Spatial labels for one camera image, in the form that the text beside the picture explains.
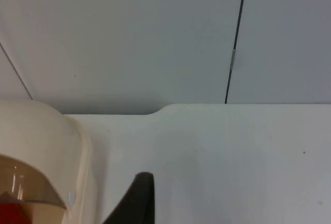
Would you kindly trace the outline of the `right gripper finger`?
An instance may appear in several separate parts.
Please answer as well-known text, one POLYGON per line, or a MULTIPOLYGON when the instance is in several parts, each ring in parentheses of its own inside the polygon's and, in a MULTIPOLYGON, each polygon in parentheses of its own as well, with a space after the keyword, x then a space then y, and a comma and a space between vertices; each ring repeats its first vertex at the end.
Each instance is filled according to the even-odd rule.
POLYGON ((116 208, 104 220, 104 223, 154 224, 154 175, 150 172, 138 173, 116 208))

